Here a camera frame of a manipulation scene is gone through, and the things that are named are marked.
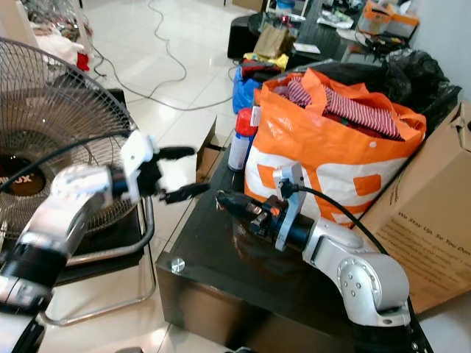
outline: orange and white bag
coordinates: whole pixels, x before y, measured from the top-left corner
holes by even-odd
[[[419,147],[425,117],[391,103],[382,93],[370,93],[364,84],[346,86],[311,69],[301,79],[311,105],[299,107],[273,92],[299,75],[267,81],[256,94],[261,122],[245,168],[245,194],[259,200],[276,194],[273,171],[299,161],[306,186],[322,191],[358,217]],[[322,85],[358,103],[391,111],[403,140],[371,137],[322,116],[327,104]],[[316,217],[319,210],[331,221],[350,223],[334,206],[308,195],[302,213]]]

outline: spray can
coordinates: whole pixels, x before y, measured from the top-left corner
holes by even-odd
[[[230,145],[227,165],[232,171],[242,171],[249,156],[250,147],[257,133],[258,126],[251,125],[252,109],[244,108],[238,112],[235,123],[235,135]]]

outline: robotic arm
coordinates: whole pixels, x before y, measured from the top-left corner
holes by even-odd
[[[1,353],[39,349],[44,328],[36,316],[52,300],[52,288],[94,213],[115,199],[137,203],[141,197],[160,195],[172,203],[208,189],[204,184],[192,184],[167,193],[159,186],[158,160],[190,154],[194,150],[189,147],[159,149],[151,137],[134,131],[121,149],[123,169],[73,165],[54,178],[48,198],[36,209],[0,268]]]
[[[399,263],[348,228],[301,215],[305,191],[292,188],[304,185],[299,163],[275,171],[274,180],[282,201],[270,196],[262,203],[220,190],[216,202],[276,249],[301,251],[307,264],[330,278],[353,323],[356,352],[426,352],[411,328],[408,279]]]

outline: black plastic bag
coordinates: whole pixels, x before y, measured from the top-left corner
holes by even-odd
[[[345,85],[364,82],[370,92],[381,92],[394,103],[425,115],[427,136],[458,104],[461,90],[450,83],[438,62],[429,54],[410,49],[392,52],[383,66],[326,60],[289,72],[304,72],[307,68],[322,72]]]

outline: electric fan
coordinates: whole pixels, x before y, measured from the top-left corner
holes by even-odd
[[[0,182],[70,143],[133,126],[124,106],[77,68],[0,38]],[[120,165],[124,141],[118,136],[87,143],[18,178],[0,194],[0,240],[20,235],[49,194],[57,172],[72,164]],[[117,222],[131,209],[129,202],[115,202],[92,217],[88,234]]]

